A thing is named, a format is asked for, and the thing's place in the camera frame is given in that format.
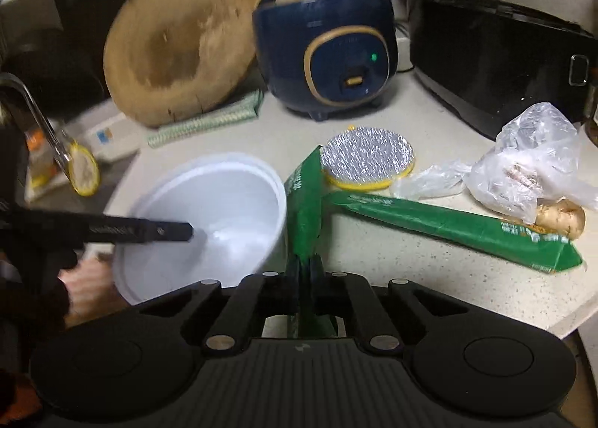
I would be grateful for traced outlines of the white paper bowl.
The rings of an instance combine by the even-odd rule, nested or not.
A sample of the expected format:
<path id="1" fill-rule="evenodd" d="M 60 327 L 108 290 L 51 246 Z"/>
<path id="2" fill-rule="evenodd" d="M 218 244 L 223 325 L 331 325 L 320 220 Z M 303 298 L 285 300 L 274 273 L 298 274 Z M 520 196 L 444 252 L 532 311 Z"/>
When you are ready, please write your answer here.
<path id="1" fill-rule="evenodd" d="M 127 212 L 187 222 L 192 239 L 118 246 L 115 287 L 137 305 L 200 280 L 233 287 L 252 273 L 277 271 L 284 263 L 286 212 L 283 181 L 264 161 L 241 153 L 199 157 L 160 179 Z"/>

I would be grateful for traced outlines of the round wooden cutting board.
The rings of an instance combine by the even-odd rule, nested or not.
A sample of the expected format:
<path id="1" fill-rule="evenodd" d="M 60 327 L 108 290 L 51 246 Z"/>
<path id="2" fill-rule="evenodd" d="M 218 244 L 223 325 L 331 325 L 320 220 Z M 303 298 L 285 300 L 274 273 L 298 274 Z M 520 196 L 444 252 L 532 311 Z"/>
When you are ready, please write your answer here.
<path id="1" fill-rule="evenodd" d="M 104 78 L 114 104 L 147 127 L 222 104 L 255 60 L 255 3 L 127 0 L 104 45 Z"/>

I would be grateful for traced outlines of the clear plastic bag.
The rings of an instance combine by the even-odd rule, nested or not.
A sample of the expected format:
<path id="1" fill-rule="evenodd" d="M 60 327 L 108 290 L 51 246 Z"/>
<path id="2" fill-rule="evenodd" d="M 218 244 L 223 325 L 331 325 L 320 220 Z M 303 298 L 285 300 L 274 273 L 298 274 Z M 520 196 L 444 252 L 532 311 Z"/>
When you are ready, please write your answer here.
<path id="1" fill-rule="evenodd" d="M 508 122 L 473 164 L 434 165 L 390 186 L 395 198 L 422 200 L 468 191 L 486 208 L 532 225 L 540 204 L 568 199 L 597 208 L 597 188 L 578 176 L 581 142 L 575 126 L 548 102 Z"/>

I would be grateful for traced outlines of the blue rice cooker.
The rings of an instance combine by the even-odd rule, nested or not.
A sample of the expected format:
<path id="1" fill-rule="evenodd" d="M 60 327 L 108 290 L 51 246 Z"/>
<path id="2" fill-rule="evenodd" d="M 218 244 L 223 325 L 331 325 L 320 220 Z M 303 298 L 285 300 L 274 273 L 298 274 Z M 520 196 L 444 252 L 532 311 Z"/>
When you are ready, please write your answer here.
<path id="1" fill-rule="evenodd" d="M 397 70 L 391 0 L 256 0 L 252 27 L 269 92 L 315 121 L 372 104 Z"/>

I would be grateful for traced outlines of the round foil yellow lid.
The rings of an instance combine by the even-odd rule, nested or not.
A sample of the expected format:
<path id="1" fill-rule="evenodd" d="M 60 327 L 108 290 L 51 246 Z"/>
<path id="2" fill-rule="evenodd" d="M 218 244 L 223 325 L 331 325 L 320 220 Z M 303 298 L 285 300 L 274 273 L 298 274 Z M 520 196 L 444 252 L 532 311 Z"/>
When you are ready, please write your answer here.
<path id="1" fill-rule="evenodd" d="M 352 126 L 320 149 L 320 162 L 333 186 L 371 192 L 410 174 L 416 158 L 402 135 L 379 127 Z"/>

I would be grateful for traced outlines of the yellow rim sink strainer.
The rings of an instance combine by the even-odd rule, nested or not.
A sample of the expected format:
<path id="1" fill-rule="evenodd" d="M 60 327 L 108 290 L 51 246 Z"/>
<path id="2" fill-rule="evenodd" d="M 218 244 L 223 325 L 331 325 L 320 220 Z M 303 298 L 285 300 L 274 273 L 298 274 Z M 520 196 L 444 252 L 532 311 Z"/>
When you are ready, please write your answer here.
<path id="1" fill-rule="evenodd" d="M 83 197 L 97 193 L 100 170 L 91 152 L 72 142 L 69 148 L 68 177 L 74 191 Z"/>

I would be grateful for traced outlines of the pink striped dish cloth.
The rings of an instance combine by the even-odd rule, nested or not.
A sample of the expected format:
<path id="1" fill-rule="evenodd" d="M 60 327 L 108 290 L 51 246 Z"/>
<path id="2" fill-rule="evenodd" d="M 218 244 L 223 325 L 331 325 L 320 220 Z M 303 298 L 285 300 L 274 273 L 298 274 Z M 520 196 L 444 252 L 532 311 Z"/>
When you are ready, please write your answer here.
<path id="1" fill-rule="evenodd" d="M 64 318 L 67 328 L 105 317 L 128 306 L 115 288 L 110 256 L 81 260 L 75 268 L 62 270 L 59 279 L 69 294 L 69 312 Z"/>

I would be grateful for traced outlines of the black rice cooker open lid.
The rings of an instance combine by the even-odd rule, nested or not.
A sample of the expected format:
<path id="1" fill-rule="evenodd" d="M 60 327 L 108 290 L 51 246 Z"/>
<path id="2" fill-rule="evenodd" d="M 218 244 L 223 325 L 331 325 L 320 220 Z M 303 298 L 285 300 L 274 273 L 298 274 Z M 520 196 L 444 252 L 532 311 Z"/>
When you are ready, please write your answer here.
<path id="1" fill-rule="evenodd" d="M 501 0 L 410 0 L 422 85 L 486 138 L 535 103 L 582 121 L 597 40 L 580 25 Z"/>

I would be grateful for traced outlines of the green noodle package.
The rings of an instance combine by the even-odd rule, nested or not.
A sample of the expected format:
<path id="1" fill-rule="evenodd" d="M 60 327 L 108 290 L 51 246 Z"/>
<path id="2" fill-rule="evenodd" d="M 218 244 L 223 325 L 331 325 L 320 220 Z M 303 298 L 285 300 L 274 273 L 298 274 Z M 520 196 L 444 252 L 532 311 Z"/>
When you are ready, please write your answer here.
<path id="1" fill-rule="evenodd" d="M 543 273 L 558 273 L 583 264 L 582 256 L 564 235 L 536 232 L 527 225 L 490 216 L 361 192 L 330 192 L 323 202 Z"/>
<path id="2" fill-rule="evenodd" d="M 285 182 L 287 198 L 287 266 L 296 302 L 290 321 L 294 338 L 334 338 L 336 319 L 326 310 L 322 259 L 317 243 L 322 226 L 322 176 L 320 148 L 294 170 Z"/>

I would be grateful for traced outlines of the orange lid pickle jar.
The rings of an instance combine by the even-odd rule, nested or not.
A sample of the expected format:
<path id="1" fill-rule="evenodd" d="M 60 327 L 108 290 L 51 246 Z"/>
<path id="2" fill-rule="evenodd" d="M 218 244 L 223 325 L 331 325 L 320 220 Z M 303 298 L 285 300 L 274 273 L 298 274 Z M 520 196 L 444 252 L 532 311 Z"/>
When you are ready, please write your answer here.
<path id="1" fill-rule="evenodd" d="M 585 133 L 593 145 L 598 145 L 598 89 L 597 82 L 592 82 L 589 88 L 588 99 L 585 105 L 584 116 Z"/>

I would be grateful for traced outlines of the white soap box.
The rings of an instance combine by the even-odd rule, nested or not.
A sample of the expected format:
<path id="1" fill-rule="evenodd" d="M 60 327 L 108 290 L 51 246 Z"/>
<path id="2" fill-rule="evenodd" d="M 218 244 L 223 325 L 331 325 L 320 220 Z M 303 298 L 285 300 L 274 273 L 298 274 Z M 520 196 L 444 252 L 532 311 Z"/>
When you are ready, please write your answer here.
<path id="1" fill-rule="evenodd" d="M 98 162 L 113 163 L 135 155 L 144 142 L 142 129 L 121 112 L 89 112 L 70 124 L 70 132 Z"/>

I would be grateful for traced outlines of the ginger root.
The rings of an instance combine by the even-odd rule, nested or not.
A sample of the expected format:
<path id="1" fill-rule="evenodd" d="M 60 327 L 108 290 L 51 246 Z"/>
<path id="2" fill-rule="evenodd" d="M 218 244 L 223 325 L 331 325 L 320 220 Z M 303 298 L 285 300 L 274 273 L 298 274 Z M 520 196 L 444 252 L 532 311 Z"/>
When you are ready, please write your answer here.
<path id="1" fill-rule="evenodd" d="M 581 206 L 568 199 L 540 203 L 536 208 L 535 225 L 576 240 L 584 232 L 586 215 Z"/>

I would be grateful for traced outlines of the steel faucet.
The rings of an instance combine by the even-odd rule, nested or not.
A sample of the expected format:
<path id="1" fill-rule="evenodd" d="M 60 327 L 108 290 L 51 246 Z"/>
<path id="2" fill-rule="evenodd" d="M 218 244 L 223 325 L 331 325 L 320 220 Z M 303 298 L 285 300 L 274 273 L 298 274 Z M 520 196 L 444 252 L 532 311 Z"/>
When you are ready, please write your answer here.
<path id="1" fill-rule="evenodd" d="M 44 133 L 46 141 L 53 149 L 55 161 L 58 163 L 59 168 L 66 176 L 69 176 L 69 164 L 71 157 L 67 145 L 65 145 L 61 138 L 59 138 L 59 136 L 56 134 L 56 131 L 52 127 L 51 122 L 44 116 L 43 112 L 40 111 L 40 108 L 37 106 L 37 102 L 34 101 L 33 95 L 30 94 L 27 86 L 24 85 L 20 78 L 17 78 L 15 75 L 9 73 L 2 73 L 0 78 L 2 87 L 16 89 L 16 91 L 23 96 L 25 104 L 27 104 L 27 108 L 33 116 L 34 121 Z"/>

